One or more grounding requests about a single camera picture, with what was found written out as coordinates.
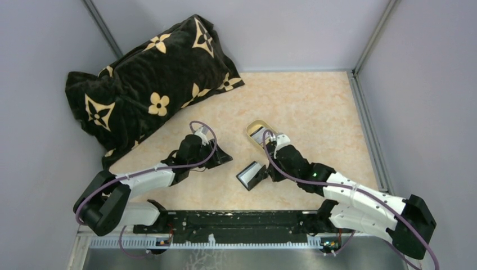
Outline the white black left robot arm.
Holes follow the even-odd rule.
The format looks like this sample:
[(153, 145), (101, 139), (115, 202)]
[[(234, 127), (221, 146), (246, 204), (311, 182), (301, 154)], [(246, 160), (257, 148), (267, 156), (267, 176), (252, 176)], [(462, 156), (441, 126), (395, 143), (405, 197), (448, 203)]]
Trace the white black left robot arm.
[(73, 206), (77, 221), (97, 236), (105, 236), (120, 226), (151, 226), (161, 215), (160, 205), (152, 200), (132, 199), (157, 188), (174, 186), (196, 168), (212, 169), (232, 161), (215, 139), (206, 141), (189, 134), (177, 150), (150, 169), (134, 173), (98, 172)]

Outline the black floral pillow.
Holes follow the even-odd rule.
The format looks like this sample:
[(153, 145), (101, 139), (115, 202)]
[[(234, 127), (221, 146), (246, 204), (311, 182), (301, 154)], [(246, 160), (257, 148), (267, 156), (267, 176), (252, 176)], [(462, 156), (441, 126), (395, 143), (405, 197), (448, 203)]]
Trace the black floral pillow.
[(71, 71), (65, 94), (108, 169), (180, 110), (244, 85), (213, 24), (194, 14), (105, 66)]

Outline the aluminium frame rail front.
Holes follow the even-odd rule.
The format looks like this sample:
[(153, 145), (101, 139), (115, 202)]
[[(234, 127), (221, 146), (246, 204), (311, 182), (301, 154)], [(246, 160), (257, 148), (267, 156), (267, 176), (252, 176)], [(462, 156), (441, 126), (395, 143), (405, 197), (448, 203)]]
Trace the aluminium frame rail front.
[(113, 237), (120, 226), (116, 210), (102, 214), (85, 210), (81, 220), (98, 236), (94, 246), (125, 249), (144, 247), (154, 254), (165, 249), (312, 248), (338, 251), (342, 232), (363, 232), (381, 238), (399, 252), (414, 257), (421, 251), (416, 236), (401, 221), (395, 229), (348, 206), (324, 202), (316, 211), (167, 211), (160, 209), (151, 225), (136, 224), (131, 237)]

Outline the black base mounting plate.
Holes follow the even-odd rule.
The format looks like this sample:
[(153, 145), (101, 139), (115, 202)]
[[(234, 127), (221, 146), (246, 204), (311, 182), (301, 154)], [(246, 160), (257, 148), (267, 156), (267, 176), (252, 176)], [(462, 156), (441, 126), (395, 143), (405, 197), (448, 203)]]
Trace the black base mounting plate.
[(309, 236), (339, 232), (316, 210), (207, 211), (176, 210), (160, 213), (153, 225), (135, 225), (135, 234), (163, 233), (174, 244), (298, 244)]

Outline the aluminium right side rail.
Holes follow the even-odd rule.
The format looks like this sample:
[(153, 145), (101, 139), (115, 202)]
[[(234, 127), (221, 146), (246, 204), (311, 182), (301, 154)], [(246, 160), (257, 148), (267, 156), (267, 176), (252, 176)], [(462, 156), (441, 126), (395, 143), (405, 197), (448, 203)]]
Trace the aluminium right side rail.
[(358, 75), (354, 70), (347, 70), (346, 73), (349, 79), (355, 106), (357, 108), (358, 117), (361, 122), (378, 189), (379, 191), (392, 195), (394, 193), (394, 188), (390, 183), (388, 169), (383, 158), (383, 152), (379, 140), (377, 139), (372, 117)]

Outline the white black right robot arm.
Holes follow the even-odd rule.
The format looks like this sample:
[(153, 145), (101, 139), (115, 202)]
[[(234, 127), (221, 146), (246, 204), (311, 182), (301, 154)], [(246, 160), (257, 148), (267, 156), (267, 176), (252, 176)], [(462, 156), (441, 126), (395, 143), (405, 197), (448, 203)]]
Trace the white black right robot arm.
[(365, 232), (392, 244), (413, 259), (424, 258), (437, 223), (424, 199), (412, 194), (402, 198), (360, 185), (321, 163), (310, 163), (293, 146), (266, 145), (272, 180), (294, 177), (307, 193), (325, 198), (325, 223)]

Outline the black leather card wallet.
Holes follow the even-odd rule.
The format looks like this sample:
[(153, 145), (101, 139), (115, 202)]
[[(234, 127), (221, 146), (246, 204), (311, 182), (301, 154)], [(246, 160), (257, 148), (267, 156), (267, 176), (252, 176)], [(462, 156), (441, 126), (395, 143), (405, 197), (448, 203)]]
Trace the black leather card wallet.
[(236, 178), (248, 191), (251, 191), (258, 183), (267, 177), (267, 167), (257, 161), (253, 161), (236, 175)]

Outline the beige oval card holder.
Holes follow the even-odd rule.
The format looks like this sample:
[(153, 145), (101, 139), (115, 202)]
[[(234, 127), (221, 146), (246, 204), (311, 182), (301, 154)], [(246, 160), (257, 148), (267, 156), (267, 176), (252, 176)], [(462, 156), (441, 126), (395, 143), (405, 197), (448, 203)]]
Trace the beige oval card holder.
[[(266, 130), (269, 130), (271, 134), (268, 133), (265, 139), (263, 139), (263, 134)], [(245, 132), (250, 142), (259, 150), (264, 150), (264, 146), (270, 141), (270, 138), (277, 134), (277, 131), (264, 120), (252, 121), (246, 127)]]

